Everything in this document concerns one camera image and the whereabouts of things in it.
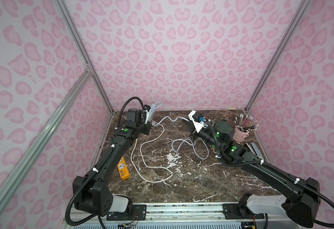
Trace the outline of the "yellow power strip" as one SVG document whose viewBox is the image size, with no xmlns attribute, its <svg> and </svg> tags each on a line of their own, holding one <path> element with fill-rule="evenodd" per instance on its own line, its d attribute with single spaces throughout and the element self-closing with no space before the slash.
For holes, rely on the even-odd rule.
<svg viewBox="0 0 334 229">
<path fill-rule="evenodd" d="M 124 157 L 121 157 L 120 161 L 118 162 L 117 169 L 118 169 L 118 172 L 120 174 L 120 177 L 123 180 L 127 180 L 127 179 L 130 178 L 130 173 L 129 173 L 129 170 L 128 170 L 128 167 L 127 167 L 127 164 L 126 164 L 126 161 L 125 161 Z"/>
</svg>

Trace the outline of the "light blue power strip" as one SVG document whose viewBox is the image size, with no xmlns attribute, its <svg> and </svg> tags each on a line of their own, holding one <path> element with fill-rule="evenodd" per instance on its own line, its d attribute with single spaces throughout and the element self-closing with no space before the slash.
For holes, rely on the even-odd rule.
<svg viewBox="0 0 334 229">
<path fill-rule="evenodd" d="M 152 119 L 152 117 L 153 117 L 153 115 L 155 113 L 156 107 L 157 107 L 156 104 L 152 104 L 151 105 L 151 108 L 150 108 L 150 111 L 149 111 L 149 115 L 148 115 L 148 122 L 151 121 L 151 119 Z"/>
</svg>

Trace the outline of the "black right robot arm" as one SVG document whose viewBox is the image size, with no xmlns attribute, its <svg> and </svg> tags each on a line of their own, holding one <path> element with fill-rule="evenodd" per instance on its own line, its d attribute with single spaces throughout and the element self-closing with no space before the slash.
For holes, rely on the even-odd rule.
<svg viewBox="0 0 334 229">
<path fill-rule="evenodd" d="M 304 228 L 312 228 L 315 224 L 334 228 L 334 223 L 316 220 L 321 202 L 328 203 L 334 209 L 334 203 L 320 193 L 317 180 L 304 180 L 265 162 L 249 148 L 233 140 L 234 129 L 225 120 L 214 125 L 208 121 L 199 124 L 184 121 L 184 124 L 189 128 L 192 140 L 200 138 L 216 150 L 221 164 L 249 172 L 280 193 L 279 196 L 245 194 L 236 208 L 240 217 L 272 214 L 287 216 Z"/>
</svg>

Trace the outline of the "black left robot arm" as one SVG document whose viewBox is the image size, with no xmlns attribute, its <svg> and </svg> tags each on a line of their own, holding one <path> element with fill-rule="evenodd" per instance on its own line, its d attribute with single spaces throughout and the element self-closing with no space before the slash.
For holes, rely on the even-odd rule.
<svg viewBox="0 0 334 229">
<path fill-rule="evenodd" d="M 110 177 L 124 154 L 140 134 L 147 135 L 151 130 L 151 107 L 143 104 L 139 97 L 128 99 L 122 109 L 132 100 L 137 100 L 141 108 L 129 109 L 125 122 L 118 120 L 106 152 L 86 175 L 74 179 L 73 196 L 65 211 L 65 221 L 69 226 L 81 225 L 95 217 L 102 221 L 102 217 L 109 215 L 116 215 L 121 220 L 136 216 L 132 199 L 114 195 L 108 188 Z"/>
</svg>

